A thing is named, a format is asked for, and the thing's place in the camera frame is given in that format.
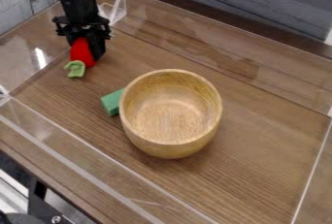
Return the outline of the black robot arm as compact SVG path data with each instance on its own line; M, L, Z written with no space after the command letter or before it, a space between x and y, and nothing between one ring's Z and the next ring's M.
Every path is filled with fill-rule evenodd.
M104 41L111 38L109 20L100 16L97 0L59 0L63 16L55 16L56 33L64 36L71 47L79 39L87 42L87 50L92 60L104 55Z

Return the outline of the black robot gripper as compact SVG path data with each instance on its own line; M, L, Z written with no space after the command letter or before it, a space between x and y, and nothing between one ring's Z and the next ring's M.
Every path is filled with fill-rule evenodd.
M91 22L71 23L65 16L55 16L52 22L56 25L56 33L59 36L65 36L69 46L79 37L84 37L88 33L96 33L97 36L88 38L89 51L93 55L93 60L97 61L104 55L104 39L109 39L109 21L101 16L96 16Z

